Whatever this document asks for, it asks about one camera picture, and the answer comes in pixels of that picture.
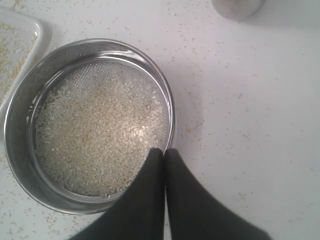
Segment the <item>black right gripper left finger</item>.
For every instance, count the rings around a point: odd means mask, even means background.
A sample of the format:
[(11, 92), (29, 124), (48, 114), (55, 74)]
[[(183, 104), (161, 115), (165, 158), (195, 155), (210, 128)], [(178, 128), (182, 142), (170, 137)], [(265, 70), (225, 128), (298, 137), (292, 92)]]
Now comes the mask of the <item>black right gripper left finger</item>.
[(164, 237), (163, 152), (152, 148), (127, 190), (73, 240), (161, 240)]

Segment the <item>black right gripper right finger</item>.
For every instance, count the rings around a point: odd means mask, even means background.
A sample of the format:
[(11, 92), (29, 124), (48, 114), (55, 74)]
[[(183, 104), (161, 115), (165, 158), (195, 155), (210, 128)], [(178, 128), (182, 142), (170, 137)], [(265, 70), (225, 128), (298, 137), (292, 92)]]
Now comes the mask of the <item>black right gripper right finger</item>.
[(262, 229), (217, 201), (176, 149), (164, 154), (166, 199), (173, 240), (269, 240)]

